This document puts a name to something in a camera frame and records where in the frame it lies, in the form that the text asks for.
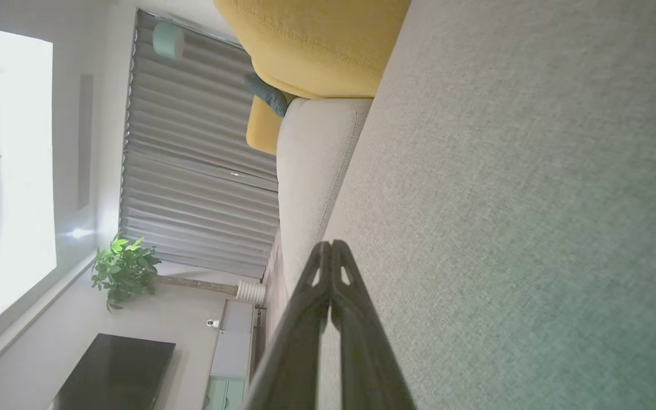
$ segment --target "green leaves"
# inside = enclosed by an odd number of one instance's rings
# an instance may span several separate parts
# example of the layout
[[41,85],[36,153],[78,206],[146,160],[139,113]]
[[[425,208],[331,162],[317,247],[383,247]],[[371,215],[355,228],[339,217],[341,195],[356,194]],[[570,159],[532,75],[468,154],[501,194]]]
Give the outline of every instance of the green leaves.
[[153,295],[153,276],[157,274],[156,267],[161,261],[153,256],[153,247],[143,248],[143,238],[128,246],[128,239],[120,239],[119,235],[111,241],[107,249],[98,249],[92,277],[93,288],[106,289],[108,311],[123,309],[120,303],[141,293]]

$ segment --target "floor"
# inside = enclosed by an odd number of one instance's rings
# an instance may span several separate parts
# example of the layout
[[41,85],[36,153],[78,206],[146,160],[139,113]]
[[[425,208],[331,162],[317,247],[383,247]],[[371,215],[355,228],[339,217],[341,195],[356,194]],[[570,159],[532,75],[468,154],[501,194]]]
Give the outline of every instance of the floor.
[[270,342],[271,337],[275,334],[275,329],[280,322],[282,312],[287,306],[288,296],[285,278],[283,275],[282,249],[280,241],[280,231],[275,236],[273,249],[270,252],[268,265],[265,268],[265,277],[263,283],[268,288],[265,297],[265,310],[261,312],[260,324],[257,329],[255,340],[255,360],[253,361],[252,373],[256,370],[260,362],[266,345]]

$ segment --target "potted plant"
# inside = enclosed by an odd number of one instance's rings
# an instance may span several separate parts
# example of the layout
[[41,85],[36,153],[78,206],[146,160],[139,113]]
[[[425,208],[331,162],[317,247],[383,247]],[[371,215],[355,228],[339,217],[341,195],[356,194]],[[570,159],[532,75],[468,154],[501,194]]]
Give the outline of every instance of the potted plant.
[[107,249],[98,249],[93,265],[93,288],[108,291],[106,308],[123,309],[121,304],[131,296],[156,292],[154,283],[189,286],[204,290],[237,295],[237,286],[192,280],[191,278],[164,277],[158,274],[156,265],[161,263],[154,256],[154,247],[142,247],[143,238],[132,244],[119,235],[111,241]]

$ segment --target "gray blinds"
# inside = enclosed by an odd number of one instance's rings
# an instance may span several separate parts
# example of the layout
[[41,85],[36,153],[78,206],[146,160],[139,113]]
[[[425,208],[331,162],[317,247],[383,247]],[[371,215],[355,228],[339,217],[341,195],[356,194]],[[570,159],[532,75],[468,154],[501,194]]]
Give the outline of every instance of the gray blinds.
[[157,257],[261,278],[278,227],[275,157],[245,143],[244,50],[186,31],[181,60],[153,50],[141,11],[130,83],[120,228]]

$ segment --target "mint green cabinet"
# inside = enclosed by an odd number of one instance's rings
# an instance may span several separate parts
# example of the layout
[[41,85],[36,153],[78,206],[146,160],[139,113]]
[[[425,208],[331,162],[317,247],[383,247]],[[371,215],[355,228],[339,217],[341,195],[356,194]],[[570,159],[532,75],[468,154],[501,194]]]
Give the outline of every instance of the mint green cabinet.
[[239,410],[243,396],[243,379],[209,376],[203,410]]

